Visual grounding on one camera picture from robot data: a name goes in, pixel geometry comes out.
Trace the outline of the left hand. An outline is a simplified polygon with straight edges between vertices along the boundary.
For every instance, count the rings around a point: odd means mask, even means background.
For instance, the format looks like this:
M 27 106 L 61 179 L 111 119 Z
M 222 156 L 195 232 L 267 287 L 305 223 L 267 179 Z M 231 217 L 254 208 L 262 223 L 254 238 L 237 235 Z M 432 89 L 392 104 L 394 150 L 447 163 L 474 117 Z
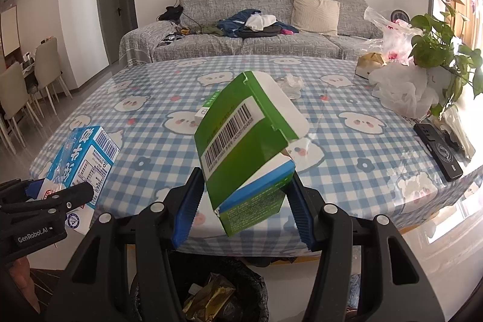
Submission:
M 34 291 L 34 282 L 30 277 L 30 263 L 27 257 L 22 257 L 13 262 L 8 272 L 29 304 L 40 313 L 38 298 Z

